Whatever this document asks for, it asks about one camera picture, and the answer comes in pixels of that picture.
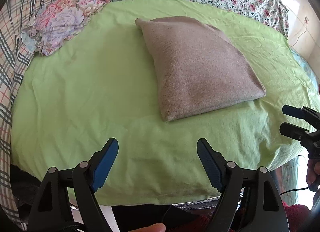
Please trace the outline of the person's right hand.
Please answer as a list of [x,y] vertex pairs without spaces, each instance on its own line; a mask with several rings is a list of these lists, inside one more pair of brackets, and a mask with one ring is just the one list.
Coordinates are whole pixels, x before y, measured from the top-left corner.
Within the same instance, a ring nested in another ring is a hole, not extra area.
[[316,160],[308,160],[308,170],[306,173],[306,183],[311,185],[320,175],[320,162]]

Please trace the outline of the person's left hand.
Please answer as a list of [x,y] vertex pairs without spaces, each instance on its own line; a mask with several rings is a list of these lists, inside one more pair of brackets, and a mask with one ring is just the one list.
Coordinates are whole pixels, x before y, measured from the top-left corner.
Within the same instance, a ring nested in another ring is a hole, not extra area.
[[166,227],[163,223],[156,223],[148,227],[132,230],[130,232],[165,232],[165,231],[166,231]]

